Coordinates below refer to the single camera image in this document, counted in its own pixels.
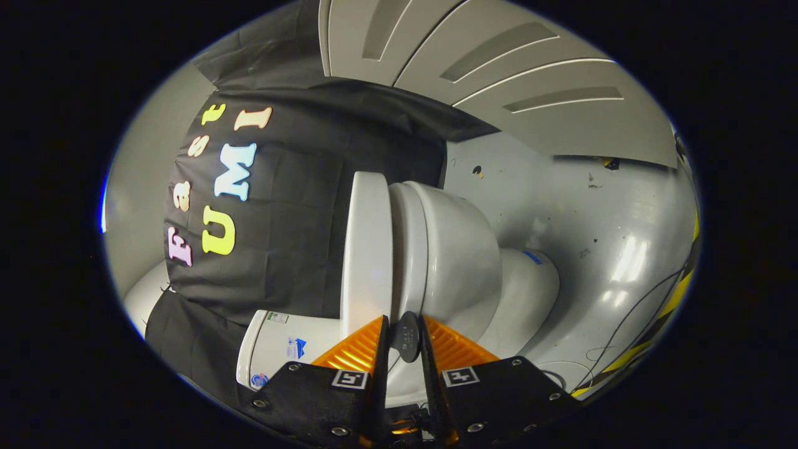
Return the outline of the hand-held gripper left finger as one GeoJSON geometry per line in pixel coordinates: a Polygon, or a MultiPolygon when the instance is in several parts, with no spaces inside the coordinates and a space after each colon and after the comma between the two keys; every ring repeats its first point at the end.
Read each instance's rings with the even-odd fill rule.
{"type": "Polygon", "coordinates": [[[380,447],[389,340],[390,319],[379,316],[313,363],[284,364],[250,398],[250,419],[302,448],[380,447]]]}

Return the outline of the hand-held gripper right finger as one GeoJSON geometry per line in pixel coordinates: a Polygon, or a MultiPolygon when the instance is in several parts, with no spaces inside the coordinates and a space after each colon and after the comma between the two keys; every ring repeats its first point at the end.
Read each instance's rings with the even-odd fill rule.
{"type": "Polygon", "coordinates": [[[507,447],[584,404],[524,356],[499,358],[436,319],[417,319],[428,447],[507,447]]]}

